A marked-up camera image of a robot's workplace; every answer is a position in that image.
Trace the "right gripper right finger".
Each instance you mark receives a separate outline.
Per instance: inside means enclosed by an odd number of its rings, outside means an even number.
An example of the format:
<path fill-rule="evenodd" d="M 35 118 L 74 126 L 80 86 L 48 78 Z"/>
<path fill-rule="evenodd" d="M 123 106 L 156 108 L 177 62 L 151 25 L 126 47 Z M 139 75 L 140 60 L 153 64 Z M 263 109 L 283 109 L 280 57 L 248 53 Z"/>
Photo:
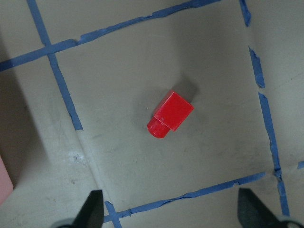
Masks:
<path fill-rule="evenodd" d="M 284 228 L 267 206 L 247 188 L 238 190 L 237 218 L 243 228 Z"/>

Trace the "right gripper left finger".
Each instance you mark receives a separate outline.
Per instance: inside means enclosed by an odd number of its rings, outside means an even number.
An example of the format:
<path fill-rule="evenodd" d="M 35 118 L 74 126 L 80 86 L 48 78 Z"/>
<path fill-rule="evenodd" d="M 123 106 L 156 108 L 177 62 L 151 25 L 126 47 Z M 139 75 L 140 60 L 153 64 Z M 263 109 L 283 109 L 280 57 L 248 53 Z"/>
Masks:
<path fill-rule="evenodd" d="M 104 221 L 103 191 L 93 190 L 88 195 L 72 223 L 73 228 L 101 228 Z"/>

